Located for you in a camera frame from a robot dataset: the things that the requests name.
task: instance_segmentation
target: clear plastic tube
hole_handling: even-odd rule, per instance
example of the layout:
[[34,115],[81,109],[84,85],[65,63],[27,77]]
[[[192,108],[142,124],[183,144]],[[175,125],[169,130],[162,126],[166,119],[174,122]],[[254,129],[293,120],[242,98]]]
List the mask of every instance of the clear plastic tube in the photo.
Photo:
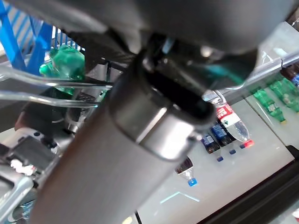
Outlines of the clear plastic tube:
[[29,84],[45,85],[51,87],[97,88],[103,90],[110,90],[113,86],[112,83],[105,81],[97,81],[96,83],[85,83],[71,80],[61,80],[57,78],[44,78],[31,75],[24,71],[9,68],[4,65],[0,65],[0,75],[17,79],[19,81]]
[[50,106],[59,106],[59,107],[95,108],[99,106],[99,103],[94,103],[94,102],[90,103],[90,102],[84,102],[78,100],[55,99],[55,98],[39,96],[36,94],[31,94],[26,92],[13,92],[13,91],[0,91],[0,99],[31,101],[35,103],[46,104]]

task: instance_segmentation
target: green plastic bottle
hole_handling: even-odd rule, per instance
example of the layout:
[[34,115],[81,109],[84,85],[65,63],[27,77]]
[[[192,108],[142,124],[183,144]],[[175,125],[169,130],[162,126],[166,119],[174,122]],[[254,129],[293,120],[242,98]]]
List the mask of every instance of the green plastic bottle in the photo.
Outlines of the green plastic bottle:
[[287,88],[291,91],[292,94],[294,94],[297,97],[299,96],[298,88],[290,80],[283,78],[282,83],[287,86]]
[[261,103],[261,105],[272,117],[277,119],[281,124],[286,123],[282,110],[275,104],[274,100],[267,95],[265,90],[260,89],[256,91],[253,96]]
[[270,85],[270,88],[275,92],[278,98],[284,102],[284,104],[291,108],[296,113],[299,112],[299,104],[294,95],[292,95],[291,91],[288,89],[286,84],[281,81],[276,81]]
[[[48,78],[63,80],[83,80],[85,78],[84,55],[68,46],[62,45],[59,49],[50,51],[51,61],[41,65],[39,72]],[[73,88],[57,88],[63,92],[73,94]]]

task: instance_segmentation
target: black edge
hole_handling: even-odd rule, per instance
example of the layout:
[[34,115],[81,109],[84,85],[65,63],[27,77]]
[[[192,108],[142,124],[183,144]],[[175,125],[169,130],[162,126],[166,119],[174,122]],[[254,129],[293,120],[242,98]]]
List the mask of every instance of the black edge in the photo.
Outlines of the black edge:
[[197,224],[265,224],[299,200],[299,161],[276,172]]

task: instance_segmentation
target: metal tube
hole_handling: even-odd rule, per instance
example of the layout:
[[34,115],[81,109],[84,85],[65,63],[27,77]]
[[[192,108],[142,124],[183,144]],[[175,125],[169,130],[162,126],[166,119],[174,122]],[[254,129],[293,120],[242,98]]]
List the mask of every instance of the metal tube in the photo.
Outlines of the metal tube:
[[186,158],[195,128],[214,122],[212,105],[213,119],[200,119],[156,92],[141,61],[78,130],[39,192],[31,224],[122,223]]
[[94,89],[110,90],[113,86],[113,83],[99,81],[99,80],[97,80],[96,83],[85,83],[85,82],[78,82],[72,80],[61,80],[57,78],[44,78],[44,77],[31,75],[24,71],[9,68],[4,65],[0,65],[0,75],[17,79],[29,84],[45,85],[51,87],[94,88]]
[[3,91],[3,90],[0,90],[0,99],[30,101],[30,102],[46,104],[50,106],[59,106],[59,107],[95,108],[99,106],[99,103],[97,102],[90,103],[90,102],[84,102],[78,100],[55,99],[55,98],[44,97],[44,96],[26,93],[26,92],[14,92],[14,91]]

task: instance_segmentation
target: display shelf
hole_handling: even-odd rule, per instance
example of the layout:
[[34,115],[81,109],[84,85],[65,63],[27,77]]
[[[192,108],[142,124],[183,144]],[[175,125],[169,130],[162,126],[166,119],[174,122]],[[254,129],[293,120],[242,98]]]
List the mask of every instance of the display shelf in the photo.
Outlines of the display shelf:
[[[240,142],[234,141],[216,154],[208,154],[198,143],[189,154],[198,184],[189,187],[173,172],[138,210],[142,224],[196,224],[294,159],[245,100],[232,107],[255,145],[240,149]],[[230,155],[230,149],[236,153]],[[216,160],[219,155],[224,158],[221,162]]]
[[272,131],[281,139],[281,141],[286,145],[293,145],[299,149],[299,138],[298,138],[298,128],[299,128],[299,114],[286,107],[275,93],[270,88],[265,88],[268,96],[274,100],[277,106],[279,106],[286,119],[285,124],[280,124],[274,117],[270,116],[261,104],[254,98],[254,96],[249,96],[246,101],[254,108],[254,110],[259,114],[259,116],[264,120],[264,122],[272,129]]

